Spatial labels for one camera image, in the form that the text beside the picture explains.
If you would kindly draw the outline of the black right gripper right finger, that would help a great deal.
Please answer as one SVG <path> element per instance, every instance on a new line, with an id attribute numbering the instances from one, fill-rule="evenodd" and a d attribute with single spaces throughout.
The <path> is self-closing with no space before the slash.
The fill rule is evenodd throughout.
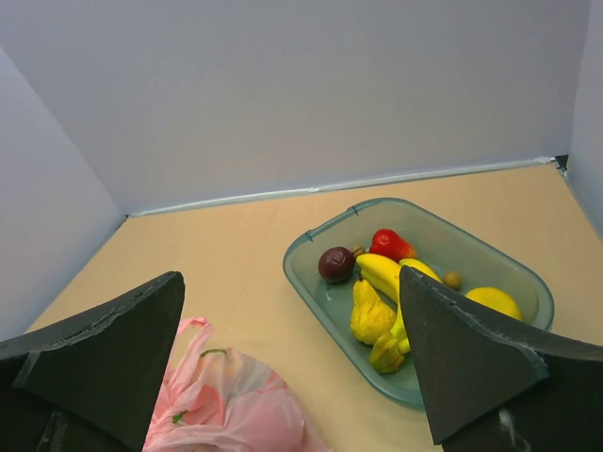
<path id="1" fill-rule="evenodd" d="M 419 304 L 427 317 L 412 318 L 402 306 L 410 270 L 399 274 L 400 307 L 434 444 L 446 451 L 601 450 L 600 346 L 466 297 L 484 317 L 435 297 Z"/>

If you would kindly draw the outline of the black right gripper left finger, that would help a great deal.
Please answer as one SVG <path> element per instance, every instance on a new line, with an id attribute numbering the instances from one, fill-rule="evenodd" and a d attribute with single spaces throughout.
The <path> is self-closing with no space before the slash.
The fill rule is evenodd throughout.
<path id="1" fill-rule="evenodd" d="M 140 451 L 184 299 L 170 271 L 2 342 L 2 450 Z"/>

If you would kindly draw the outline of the pink plastic bag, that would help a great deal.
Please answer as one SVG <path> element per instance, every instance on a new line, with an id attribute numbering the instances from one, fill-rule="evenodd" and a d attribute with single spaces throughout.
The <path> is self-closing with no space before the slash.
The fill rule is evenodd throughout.
<path id="1" fill-rule="evenodd" d="M 195 335 L 169 363 L 143 445 L 146 451 L 327 451 L 286 381 L 234 348 L 209 348 L 204 317 L 180 321 Z"/>

